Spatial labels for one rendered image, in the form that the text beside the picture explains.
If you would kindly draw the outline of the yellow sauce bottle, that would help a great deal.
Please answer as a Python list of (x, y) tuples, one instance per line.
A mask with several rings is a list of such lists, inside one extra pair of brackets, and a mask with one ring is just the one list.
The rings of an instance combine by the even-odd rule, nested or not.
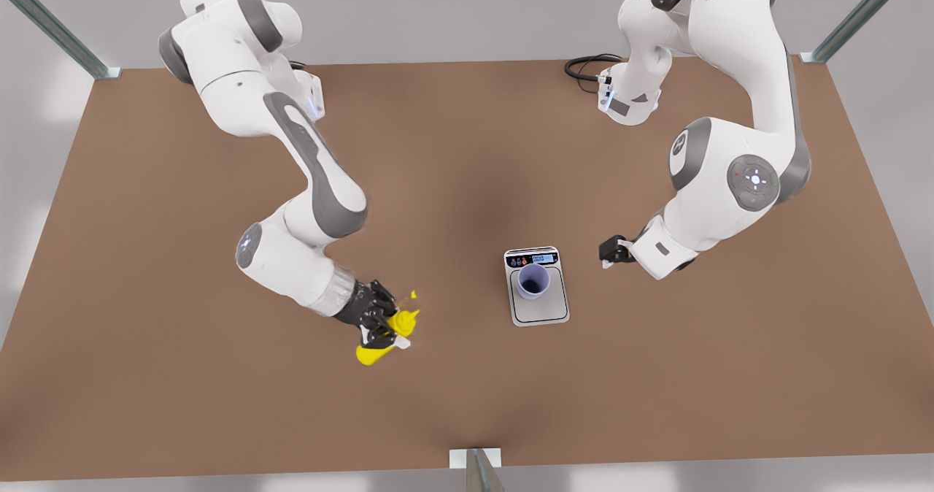
[(409, 336), (417, 325), (420, 310), (400, 310), (395, 299), (380, 291), (371, 292), (370, 300), (361, 313), (360, 345), (355, 355), (365, 366), (373, 366), (393, 349), (407, 349)]

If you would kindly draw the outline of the lavender cup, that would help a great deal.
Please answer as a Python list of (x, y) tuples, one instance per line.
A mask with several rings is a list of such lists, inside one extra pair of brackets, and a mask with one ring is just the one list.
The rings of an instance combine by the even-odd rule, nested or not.
[(517, 273), (518, 295), (526, 300), (543, 296), (550, 287), (551, 277), (548, 268), (541, 264), (526, 264)]

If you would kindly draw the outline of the silver digital kitchen scale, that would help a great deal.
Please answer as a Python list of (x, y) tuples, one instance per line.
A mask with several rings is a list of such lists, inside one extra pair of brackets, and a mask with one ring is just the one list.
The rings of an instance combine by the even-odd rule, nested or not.
[(503, 254), (512, 322), (520, 328), (569, 320), (563, 265), (552, 246)]

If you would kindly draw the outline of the silver frame post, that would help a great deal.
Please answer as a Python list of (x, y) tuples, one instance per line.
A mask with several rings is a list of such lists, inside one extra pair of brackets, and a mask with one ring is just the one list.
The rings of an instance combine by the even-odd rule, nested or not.
[(503, 466), (499, 447), (452, 449), (450, 469), (464, 469), (465, 492), (505, 492), (497, 469)]
[(40, 0), (9, 0), (9, 2), (53, 40), (81, 69), (87, 71), (93, 79), (113, 80), (120, 77), (120, 67), (107, 66)]
[(889, 0), (860, 0), (854, 9), (811, 52), (801, 53), (801, 63), (826, 65)]

